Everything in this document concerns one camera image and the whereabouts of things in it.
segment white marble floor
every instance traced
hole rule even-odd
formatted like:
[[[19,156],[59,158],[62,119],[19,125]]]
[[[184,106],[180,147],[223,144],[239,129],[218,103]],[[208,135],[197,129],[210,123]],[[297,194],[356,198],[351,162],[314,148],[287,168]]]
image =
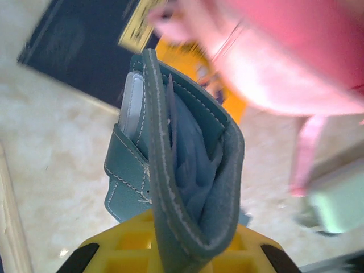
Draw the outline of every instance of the white marble floor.
[[[83,240],[116,221],[104,208],[102,169],[117,111],[16,64],[48,0],[0,0],[0,140],[34,271],[56,272]],[[363,117],[332,119],[318,161],[364,139]],[[300,229],[287,194],[295,120],[248,109],[242,205],[250,227],[281,243],[299,265],[364,247],[362,229],[335,238]]]

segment white phone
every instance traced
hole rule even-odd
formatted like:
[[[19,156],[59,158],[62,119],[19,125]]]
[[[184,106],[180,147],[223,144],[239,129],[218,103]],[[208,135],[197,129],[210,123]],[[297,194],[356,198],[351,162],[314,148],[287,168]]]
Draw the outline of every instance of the white phone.
[[[121,104],[118,126],[129,138],[133,139],[143,106],[143,75],[129,72],[126,76],[123,101]]]

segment pink bag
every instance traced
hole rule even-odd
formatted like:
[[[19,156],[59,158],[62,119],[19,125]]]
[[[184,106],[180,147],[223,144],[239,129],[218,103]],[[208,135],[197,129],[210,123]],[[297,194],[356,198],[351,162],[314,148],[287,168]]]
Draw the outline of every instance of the pink bag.
[[[177,0],[148,19],[173,42],[197,40],[251,105],[310,117],[291,177],[292,194],[306,195],[327,117],[364,113],[364,28],[348,10],[334,0]]]

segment teal leather pouch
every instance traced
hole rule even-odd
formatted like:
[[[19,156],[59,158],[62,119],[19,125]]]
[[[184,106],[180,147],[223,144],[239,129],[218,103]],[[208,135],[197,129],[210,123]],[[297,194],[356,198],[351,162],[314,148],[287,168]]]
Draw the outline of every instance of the teal leather pouch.
[[[242,133],[230,115],[203,88],[160,63],[155,51],[131,59],[143,74],[143,106],[137,134],[128,138],[116,124],[105,161],[110,189],[108,211],[119,221],[153,209],[158,249],[165,272],[198,272],[230,244],[239,220],[244,157]],[[222,159],[198,221],[193,220],[176,184],[168,123],[166,86],[188,107],[204,137],[208,156],[222,144]]]

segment yellow plastic stand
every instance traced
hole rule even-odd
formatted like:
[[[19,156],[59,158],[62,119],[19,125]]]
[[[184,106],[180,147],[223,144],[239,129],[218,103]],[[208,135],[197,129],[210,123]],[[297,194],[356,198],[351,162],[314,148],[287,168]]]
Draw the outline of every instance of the yellow plastic stand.
[[[161,273],[152,210],[89,238],[80,247],[99,244],[84,273]],[[276,272],[262,251],[275,241],[238,225],[230,246],[200,273]]]

